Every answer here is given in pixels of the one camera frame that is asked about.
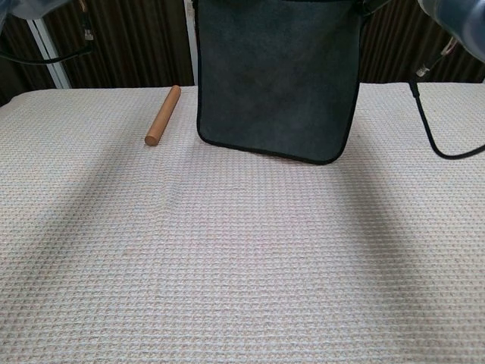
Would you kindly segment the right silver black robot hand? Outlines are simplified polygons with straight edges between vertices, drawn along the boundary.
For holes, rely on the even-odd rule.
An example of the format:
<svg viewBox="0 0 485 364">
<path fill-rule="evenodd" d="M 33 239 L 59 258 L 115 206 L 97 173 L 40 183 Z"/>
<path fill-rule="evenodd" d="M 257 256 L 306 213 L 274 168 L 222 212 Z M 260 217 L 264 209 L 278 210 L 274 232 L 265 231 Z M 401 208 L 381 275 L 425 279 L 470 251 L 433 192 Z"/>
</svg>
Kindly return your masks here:
<svg viewBox="0 0 485 364">
<path fill-rule="evenodd" d="M 381 9 L 389 0 L 358 0 L 355 2 L 356 11 L 362 16 L 367 17 Z"/>
</svg>

